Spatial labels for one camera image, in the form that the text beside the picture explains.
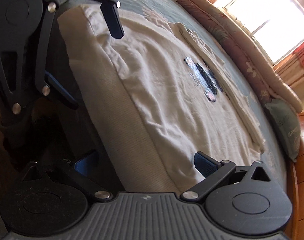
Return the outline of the grey-green pillow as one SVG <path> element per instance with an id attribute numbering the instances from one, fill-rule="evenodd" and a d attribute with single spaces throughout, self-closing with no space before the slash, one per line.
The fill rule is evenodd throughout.
<path id="1" fill-rule="evenodd" d="M 299 154 L 301 135 L 300 122 L 295 111 L 287 102 L 280 99 L 266 103 L 264 109 L 284 153 L 295 163 Z"/>

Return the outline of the bright window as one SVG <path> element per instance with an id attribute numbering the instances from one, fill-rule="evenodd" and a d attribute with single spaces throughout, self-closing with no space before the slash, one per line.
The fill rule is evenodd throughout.
<path id="1" fill-rule="evenodd" d="M 216 0 L 272 64 L 304 42 L 304 9 L 295 0 Z"/>

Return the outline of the pink floral folded quilt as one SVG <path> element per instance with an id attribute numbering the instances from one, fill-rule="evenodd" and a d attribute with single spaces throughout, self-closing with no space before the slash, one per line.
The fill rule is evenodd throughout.
<path id="1" fill-rule="evenodd" d="M 303 110 L 296 93 L 282 81 L 248 35 L 225 13 L 207 0 L 177 0 L 221 45 L 254 90 L 261 105 L 272 99 L 290 104 L 296 113 Z"/>

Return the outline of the orange patterned curtain right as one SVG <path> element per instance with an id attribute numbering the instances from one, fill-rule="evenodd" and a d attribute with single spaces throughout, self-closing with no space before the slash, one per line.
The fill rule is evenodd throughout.
<path id="1" fill-rule="evenodd" d="M 304 82 L 304 42 L 273 66 L 287 85 L 294 88 Z"/>

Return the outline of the orange wooden headboard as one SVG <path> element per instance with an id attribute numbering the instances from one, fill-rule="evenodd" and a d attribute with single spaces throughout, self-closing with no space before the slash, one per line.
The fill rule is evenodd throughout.
<path id="1" fill-rule="evenodd" d="M 299 114 L 300 148 L 296 162 L 287 163 L 287 194 L 293 204 L 293 215 L 286 228 L 290 239 L 304 239 L 304 112 Z"/>

